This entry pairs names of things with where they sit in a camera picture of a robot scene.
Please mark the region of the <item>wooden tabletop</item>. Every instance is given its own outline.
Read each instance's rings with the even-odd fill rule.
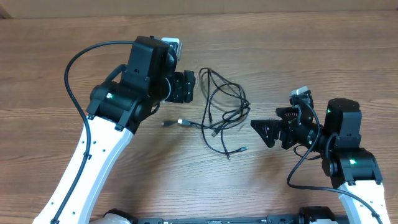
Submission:
[[[179,37],[178,71],[211,67],[243,86],[252,111],[225,141],[249,150],[229,161],[205,146],[198,129],[161,128],[164,119],[201,120],[205,98],[195,88],[191,103],[162,104],[142,122],[93,218],[111,208],[163,218],[263,217],[310,205],[344,213],[337,194],[289,188],[299,158],[280,142],[268,149],[249,125],[276,118],[290,90],[307,85],[322,123],[328,100],[360,103],[361,145],[377,158],[389,216],[398,222],[398,12],[378,11],[0,21],[0,223],[32,223],[75,150],[82,121],[63,84],[68,61],[87,46],[137,35]],[[76,61],[70,84],[82,106],[129,51],[107,46]],[[306,161],[293,183],[331,185],[320,161]]]

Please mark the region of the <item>wooden table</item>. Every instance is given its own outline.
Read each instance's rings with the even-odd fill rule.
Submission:
[[[361,104],[361,145],[377,158],[389,216],[398,222],[398,12],[379,11],[0,21],[0,223],[31,223],[75,150],[82,121],[63,84],[68,61],[89,45],[137,35],[179,37],[177,70],[211,67],[242,84],[252,111],[241,129],[226,133],[226,145],[249,150],[228,161],[198,129],[160,127],[163,119],[201,119],[205,100],[196,88],[190,104],[164,104],[141,124],[93,218],[110,208],[164,218],[261,217],[309,205],[343,213],[336,194],[289,188],[299,158],[279,142],[266,148],[249,125],[276,118],[290,90],[308,85],[322,122],[329,99]],[[70,84],[84,107],[129,51],[102,47],[73,65]],[[221,149],[219,138],[210,140]],[[305,162],[293,182],[330,186],[320,161]]]

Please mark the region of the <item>wood grain surface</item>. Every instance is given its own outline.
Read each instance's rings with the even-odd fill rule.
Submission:
[[[249,150],[228,161],[198,129],[160,127],[163,119],[201,119],[205,99],[196,88],[191,103],[162,104],[141,124],[93,218],[110,208],[163,218],[262,217],[309,205],[343,213],[336,194],[290,189],[285,181],[299,158],[279,142],[266,148],[249,125],[276,118],[290,90],[308,85],[322,122],[329,99],[361,104],[361,145],[377,158],[389,216],[398,222],[398,12],[379,11],[0,21],[0,223],[32,223],[75,150],[82,121],[63,84],[68,61],[87,46],[137,35],[179,37],[177,70],[211,67],[244,87],[252,111],[225,139],[230,149]],[[76,61],[70,84],[81,105],[129,51],[107,46]],[[320,161],[305,162],[293,182],[331,185]]]

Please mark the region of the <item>white arm segment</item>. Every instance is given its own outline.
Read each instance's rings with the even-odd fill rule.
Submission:
[[[86,224],[90,220],[94,204],[101,189],[123,149],[133,134],[126,128],[115,130],[115,124],[103,118],[88,120],[91,130],[91,158],[87,160],[81,177],[59,217],[59,224]],[[76,151],[63,174],[57,189],[33,224],[49,224],[65,198],[86,150],[86,129],[80,136]]]
[[[347,182],[339,187],[355,194],[363,199],[380,215],[383,224],[390,224],[390,219],[387,214],[386,202],[384,200],[384,187],[382,184],[376,184],[374,180],[358,180],[355,185],[348,185]],[[372,213],[361,202],[353,199],[350,196],[339,194],[339,199],[343,203],[346,210],[350,224],[377,224],[377,220],[372,217]]]

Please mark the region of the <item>cable connector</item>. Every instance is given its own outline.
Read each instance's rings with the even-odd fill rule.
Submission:
[[[218,126],[214,131],[213,131],[213,133],[211,134],[211,136],[213,136],[213,137],[215,137],[220,131],[221,131],[221,129],[223,128],[223,124],[222,125],[220,125],[220,126]]]
[[[184,119],[178,119],[177,123],[182,126],[192,126],[191,122]]]
[[[162,122],[162,126],[163,127],[169,127],[169,126],[171,126],[171,125],[173,125],[175,123],[177,123],[177,121],[165,120],[165,121]]]
[[[241,152],[243,152],[243,151],[246,151],[246,150],[248,150],[248,149],[249,149],[249,147],[244,146],[244,147],[240,148],[239,150],[240,150]]]

